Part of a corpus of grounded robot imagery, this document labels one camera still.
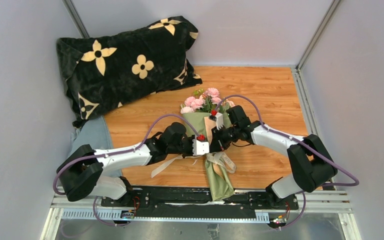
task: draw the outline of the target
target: green wrapping paper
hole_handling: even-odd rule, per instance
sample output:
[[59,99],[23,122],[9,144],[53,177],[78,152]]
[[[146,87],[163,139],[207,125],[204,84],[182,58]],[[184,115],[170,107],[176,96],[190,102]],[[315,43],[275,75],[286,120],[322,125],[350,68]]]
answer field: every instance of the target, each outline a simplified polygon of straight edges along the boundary
[[[192,126],[196,129],[199,134],[203,134],[207,138],[207,131],[204,118],[209,117],[210,113],[188,112],[183,113],[182,116],[190,124],[192,124]],[[223,113],[223,123],[224,126],[226,126],[227,128],[232,125],[227,113]],[[185,124],[185,126],[186,133],[188,136],[192,136],[195,134],[191,127],[189,127],[189,125]],[[228,198],[234,194],[232,183],[225,168],[220,167],[224,179],[215,172],[213,168],[213,163],[208,160],[205,160],[205,170],[208,178],[209,190],[211,192],[211,197],[213,201]]]

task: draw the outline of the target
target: pink flower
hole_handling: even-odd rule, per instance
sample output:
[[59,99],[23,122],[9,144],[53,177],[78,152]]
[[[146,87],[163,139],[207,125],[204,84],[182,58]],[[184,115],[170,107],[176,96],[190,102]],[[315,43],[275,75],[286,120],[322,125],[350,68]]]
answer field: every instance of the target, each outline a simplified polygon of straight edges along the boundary
[[203,104],[205,103],[204,99],[195,99],[190,103],[190,107],[194,110],[203,108]]
[[229,104],[229,106],[232,108],[235,106],[235,104],[232,101],[226,100],[226,104]]
[[184,105],[186,107],[190,107],[191,106],[191,103],[195,100],[196,98],[194,96],[190,96],[188,98],[186,98],[186,100],[184,101]]
[[220,97],[218,97],[218,96],[211,98],[211,102],[213,104],[219,104],[221,101],[222,101],[222,99]]
[[208,89],[204,92],[204,94],[205,94],[206,96],[210,96],[210,97],[212,97],[212,98],[220,97],[220,92],[219,92],[219,90],[217,90],[217,88],[214,88],[214,87],[210,87],[210,88],[208,88]]
[[183,108],[180,110],[180,113],[181,113],[181,114],[193,113],[193,112],[195,112],[195,110],[194,110],[192,107],[190,107],[190,106],[185,106],[185,107],[183,107]]

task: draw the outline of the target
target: white wall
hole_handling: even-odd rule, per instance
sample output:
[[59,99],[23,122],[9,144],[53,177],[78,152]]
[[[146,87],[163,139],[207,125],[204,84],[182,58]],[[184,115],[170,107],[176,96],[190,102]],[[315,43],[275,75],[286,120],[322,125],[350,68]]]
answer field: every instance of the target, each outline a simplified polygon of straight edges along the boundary
[[80,37],[62,1],[0,1],[0,240],[36,240],[74,115],[58,37]]
[[362,238],[384,239],[384,1],[343,0],[302,73],[328,150],[361,181],[347,192]]
[[91,37],[183,15],[199,30],[196,65],[295,65],[331,0],[73,0]]

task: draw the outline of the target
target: floor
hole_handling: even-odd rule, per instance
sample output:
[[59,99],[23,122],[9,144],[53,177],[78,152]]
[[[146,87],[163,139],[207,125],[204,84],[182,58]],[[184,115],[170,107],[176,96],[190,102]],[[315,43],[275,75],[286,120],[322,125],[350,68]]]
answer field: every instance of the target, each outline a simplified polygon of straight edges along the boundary
[[[180,114],[180,104],[198,88],[217,88],[222,96],[244,95],[259,107],[263,121],[283,132],[307,135],[291,69],[287,67],[218,67],[197,66],[203,84],[178,91],[149,95],[124,105],[105,116],[115,148],[142,141],[152,122],[163,114]],[[258,119],[251,104],[241,98],[231,99],[241,105],[251,121]],[[163,131],[174,117],[162,119],[151,134]],[[287,157],[262,146],[235,147],[226,150],[237,170],[230,174],[234,188],[265,188],[291,173]],[[167,160],[175,157],[169,155]],[[124,168],[123,175],[132,185],[208,187],[204,158],[175,160],[163,172],[151,178],[151,172],[163,162]]]

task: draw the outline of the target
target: black wire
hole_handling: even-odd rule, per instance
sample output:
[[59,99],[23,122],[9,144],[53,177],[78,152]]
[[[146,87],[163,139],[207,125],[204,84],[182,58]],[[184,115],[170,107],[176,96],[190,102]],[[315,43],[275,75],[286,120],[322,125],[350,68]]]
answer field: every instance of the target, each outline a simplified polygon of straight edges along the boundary
[[248,143],[247,145],[240,146],[240,145],[236,145],[234,142],[232,142],[232,145],[235,146],[235,147],[238,147],[238,148],[242,148],[242,147],[246,147],[246,146],[251,145],[251,143]]

